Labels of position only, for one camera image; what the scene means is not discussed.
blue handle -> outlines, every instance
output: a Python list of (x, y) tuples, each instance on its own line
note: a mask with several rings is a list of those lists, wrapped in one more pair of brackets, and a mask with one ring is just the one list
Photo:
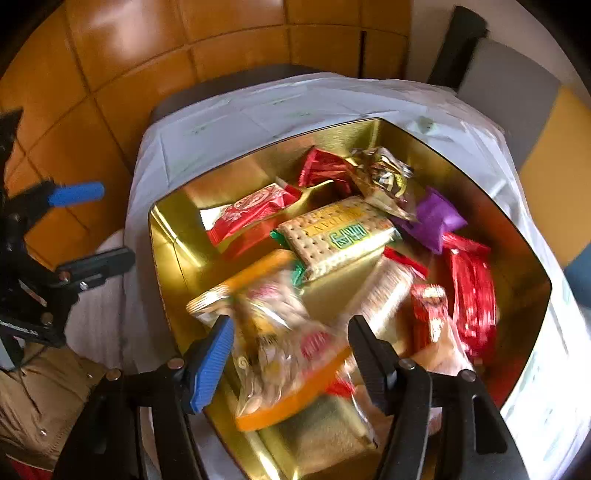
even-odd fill
[(99, 181), (79, 183), (68, 187), (59, 187), (48, 198), (52, 207), (66, 207), (75, 203), (100, 200), (105, 195), (105, 187)]

purple candy wrapper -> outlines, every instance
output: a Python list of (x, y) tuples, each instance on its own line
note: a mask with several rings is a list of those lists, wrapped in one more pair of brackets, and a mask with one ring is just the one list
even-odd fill
[(443, 251), (443, 234), (467, 225), (455, 207), (437, 190), (426, 188), (427, 194), (417, 205), (417, 221), (408, 222), (389, 217), (433, 253)]

cracker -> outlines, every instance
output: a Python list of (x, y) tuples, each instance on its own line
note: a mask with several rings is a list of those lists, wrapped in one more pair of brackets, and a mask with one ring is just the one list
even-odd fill
[(283, 222), (277, 230), (315, 280), (384, 246), (395, 228), (359, 196), (331, 203)]

brown jacket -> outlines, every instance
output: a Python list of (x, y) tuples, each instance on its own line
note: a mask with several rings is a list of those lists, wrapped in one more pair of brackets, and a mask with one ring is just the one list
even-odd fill
[(68, 347), (25, 347), (25, 365), (0, 371), (0, 446), (10, 456), (52, 469), (91, 389), (106, 369)]

metal screw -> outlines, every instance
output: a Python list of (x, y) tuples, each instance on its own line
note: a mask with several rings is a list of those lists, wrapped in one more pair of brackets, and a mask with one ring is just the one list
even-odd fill
[(59, 272), (57, 278), (59, 278), (62, 282), (68, 283), (70, 281), (70, 272), (68, 272), (67, 270), (63, 270)]
[(476, 380), (476, 374), (472, 370), (462, 370), (460, 376), (467, 382), (474, 382)]
[(405, 370), (412, 370), (414, 367), (417, 366), (417, 364), (410, 358), (403, 358), (398, 362), (398, 364)]
[(166, 365), (171, 370), (179, 370), (184, 367), (184, 360), (182, 358), (171, 358)]
[(107, 372), (107, 374), (105, 375), (105, 378), (109, 381), (115, 381), (121, 378), (121, 370), (119, 370), (118, 368), (112, 368), (111, 370), (109, 370)]
[(45, 326), (50, 326), (53, 323), (53, 315), (49, 312), (41, 314), (41, 323)]

